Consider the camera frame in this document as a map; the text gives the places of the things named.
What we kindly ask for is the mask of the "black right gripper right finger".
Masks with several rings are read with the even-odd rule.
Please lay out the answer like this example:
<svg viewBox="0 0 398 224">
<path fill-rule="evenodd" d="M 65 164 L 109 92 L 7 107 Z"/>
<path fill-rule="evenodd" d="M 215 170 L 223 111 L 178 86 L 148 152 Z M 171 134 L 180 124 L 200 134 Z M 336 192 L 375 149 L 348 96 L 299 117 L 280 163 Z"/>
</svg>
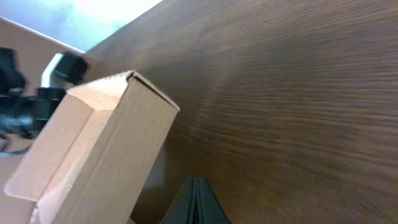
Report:
<svg viewBox="0 0 398 224">
<path fill-rule="evenodd" d="M 197 223 L 231 224 L 208 181 L 197 178 Z"/>
</svg>

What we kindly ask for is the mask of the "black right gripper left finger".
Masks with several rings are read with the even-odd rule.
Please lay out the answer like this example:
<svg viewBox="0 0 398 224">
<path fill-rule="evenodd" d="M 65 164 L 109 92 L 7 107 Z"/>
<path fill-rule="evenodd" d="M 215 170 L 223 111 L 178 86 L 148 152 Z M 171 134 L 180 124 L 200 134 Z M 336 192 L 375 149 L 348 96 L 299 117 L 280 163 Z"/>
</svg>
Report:
<svg viewBox="0 0 398 224">
<path fill-rule="evenodd" d="M 187 178 L 159 224 L 194 224 L 197 222 L 197 179 Z"/>
</svg>

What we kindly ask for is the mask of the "brown cardboard box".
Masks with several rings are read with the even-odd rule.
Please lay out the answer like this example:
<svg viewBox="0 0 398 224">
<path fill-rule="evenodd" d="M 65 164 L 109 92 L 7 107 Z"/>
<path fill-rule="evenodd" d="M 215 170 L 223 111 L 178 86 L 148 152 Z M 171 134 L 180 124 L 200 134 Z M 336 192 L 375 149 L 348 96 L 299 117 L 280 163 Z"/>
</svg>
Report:
<svg viewBox="0 0 398 224">
<path fill-rule="evenodd" d="M 179 109 L 134 70 L 69 89 L 27 153 L 1 160 L 1 222 L 127 223 Z"/>
</svg>

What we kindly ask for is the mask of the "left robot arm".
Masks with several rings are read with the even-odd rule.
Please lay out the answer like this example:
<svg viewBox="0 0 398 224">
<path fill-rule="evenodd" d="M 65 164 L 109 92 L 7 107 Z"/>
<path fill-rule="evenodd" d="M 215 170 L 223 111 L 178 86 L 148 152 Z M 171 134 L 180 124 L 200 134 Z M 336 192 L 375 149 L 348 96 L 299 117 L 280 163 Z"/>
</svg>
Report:
<svg viewBox="0 0 398 224">
<path fill-rule="evenodd" d="M 46 125 L 66 91 L 79 84 L 88 62 L 73 52 L 57 53 L 45 67 L 35 95 L 24 94 L 27 79 L 17 68 L 16 51 L 1 48 L 1 131 L 35 138 Z"/>
</svg>

